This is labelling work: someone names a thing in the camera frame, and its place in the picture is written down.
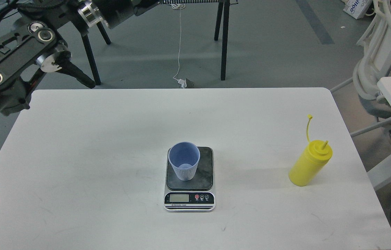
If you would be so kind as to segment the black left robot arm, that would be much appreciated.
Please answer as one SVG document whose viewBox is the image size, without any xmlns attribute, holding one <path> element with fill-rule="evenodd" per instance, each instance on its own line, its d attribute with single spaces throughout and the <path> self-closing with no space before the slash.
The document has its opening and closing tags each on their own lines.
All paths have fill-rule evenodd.
<svg viewBox="0 0 391 250">
<path fill-rule="evenodd" d="M 0 9 L 0 113 L 8 116 L 29 109 L 31 95 L 46 73 L 74 77 L 92 89 L 101 84 L 88 29 L 114 28 L 131 16 L 167 4 L 165 0 L 12 0 Z M 71 22 L 80 32 L 93 77 L 71 61 L 71 52 L 58 29 Z"/>
</svg>

